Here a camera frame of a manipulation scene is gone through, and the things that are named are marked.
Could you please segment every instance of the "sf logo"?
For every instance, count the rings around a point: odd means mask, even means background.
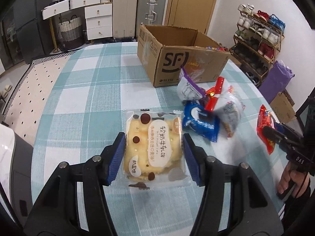
[[[181,67],[185,66],[185,64],[187,63],[187,60],[189,58],[189,53],[185,52],[185,57],[184,57],[184,53],[166,53],[165,54],[165,60],[167,61],[167,63],[164,63],[163,66],[168,67],[170,65],[172,65],[172,67],[175,66],[176,61],[183,61],[182,64],[180,66],[177,66],[175,69],[162,69],[162,72],[165,73],[174,73],[176,71],[179,71],[181,69]]]

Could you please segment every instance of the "screw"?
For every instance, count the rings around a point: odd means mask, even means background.
[[[207,157],[207,161],[208,161],[208,162],[215,162],[215,157],[213,157],[213,156],[208,156],[208,157]]]
[[[98,161],[100,161],[102,159],[102,157],[100,157],[99,155],[95,155],[93,158],[92,158],[92,160],[94,161],[94,162],[98,162]]]
[[[241,167],[242,167],[243,169],[248,169],[248,168],[249,168],[249,165],[248,165],[246,162],[242,162],[242,163],[241,163]]]
[[[67,163],[65,161],[62,161],[59,163],[59,168],[64,169],[67,166]]]

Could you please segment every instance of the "plaid tablecloth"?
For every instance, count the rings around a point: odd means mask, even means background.
[[[232,61],[221,76],[232,83],[246,106],[236,134],[227,139],[221,129],[217,143],[192,131],[190,134],[197,146],[223,163],[248,162],[279,211],[282,203],[276,197],[275,184],[287,163],[285,153],[276,147],[268,156],[256,134],[259,108],[270,106]],[[214,84],[199,85],[208,89]],[[124,131],[123,109],[166,107],[183,110],[176,86],[152,86],[137,57],[136,42],[92,45],[77,51],[57,79],[40,120],[31,168],[33,202],[61,161],[85,162],[113,143],[118,132]],[[203,190],[194,182],[188,187],[159,190],[121,187],[116,181],[104,187],[117,233],[125,236],[188,235]],[[81,227],[88,229],[82,183],[78,183],[78,192]],[[228,219],[229,194],[226,184],[220,229]]]

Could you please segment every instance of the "suitcase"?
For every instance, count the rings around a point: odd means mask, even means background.
[[[113,37],[133,38],[137,0],[113,0]]]
[[[162,25],[166,0],[138,0],[136,36],[140,25]]]

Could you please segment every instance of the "wicker basket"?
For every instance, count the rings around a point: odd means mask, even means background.
[[[74,18],[59,23],[62,39],[67,50],[72,50],[84,44],[81,18]]]

